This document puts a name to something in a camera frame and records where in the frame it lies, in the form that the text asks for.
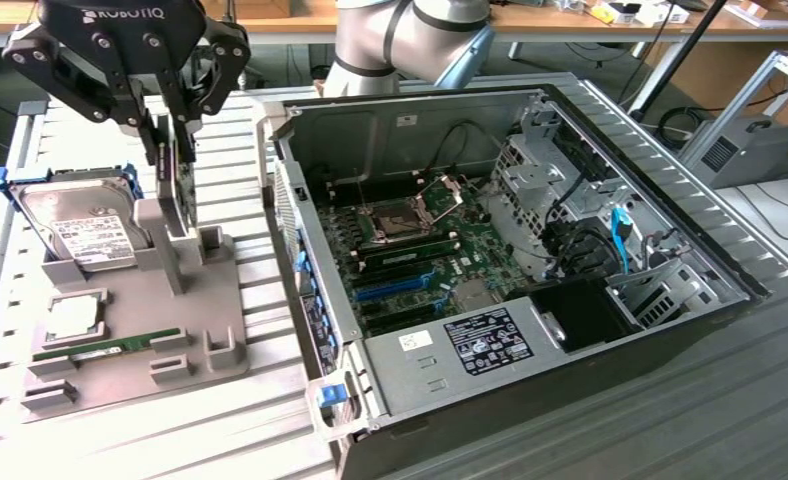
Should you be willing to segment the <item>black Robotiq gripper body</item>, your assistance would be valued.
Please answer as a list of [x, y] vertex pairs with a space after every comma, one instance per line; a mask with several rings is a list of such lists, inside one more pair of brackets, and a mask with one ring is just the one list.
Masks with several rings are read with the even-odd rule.
[[130, 75], [179, 70], [206, 31], [198, 1], [42, 1], [39, 23], [94, 66], [117, 52]]

